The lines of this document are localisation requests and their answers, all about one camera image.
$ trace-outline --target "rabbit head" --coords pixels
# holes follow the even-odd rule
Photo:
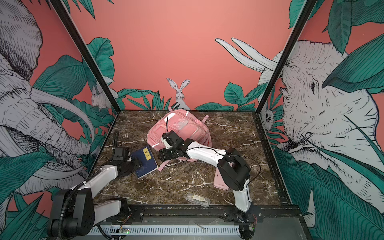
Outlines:
[[[189,84],[189,79],[184,80],[180,86],[180,88],[177,87],[177,84],[172,80],[167,78],[169,85],[176,90],[176,99],[183,99],[184,94],[183,94],[183,88],[185,88]]]

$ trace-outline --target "elephant ear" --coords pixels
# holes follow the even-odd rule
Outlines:
[[[33,15],[21,1],[0,0],[0,53],[12,69],[29,81],[43,44]]]

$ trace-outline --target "white label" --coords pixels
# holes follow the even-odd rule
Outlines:
[[[192,198],[193,199],[196,199],[196,200],[198,200],[198,201],[200,201],[200,202],[204,202],[205,201],[205,198],[204,197],[201,197],[201,196],[199,196],[199,195],[193,195],[192,196]]]

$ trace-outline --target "pink strap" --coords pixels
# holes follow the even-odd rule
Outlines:
[[[205,123],[205,121],[207,120],[209,118],[209,116],[208,115],[206,115],[204,118],[203,118],[203,123]]]
[[[161,170],[163,170],[163,168],[170,162],[170,160],[168,161],[165,161],[163,162],[162,164],[160,164],[160,167],[158,168],[159,172],[161,172]]]

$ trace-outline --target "wallpaper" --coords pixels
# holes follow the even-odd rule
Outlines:
[[[52,196],[85,180],[116,113],[49,1],[0,0],[0,86],[0,239],[45,238]]]
[[[145,110],[255,111],[301,9],[290,16],[284,0],[63,3],[119,106]]]
[[[263,128],[313,239],[384,239],[384,1],[315,8]]]

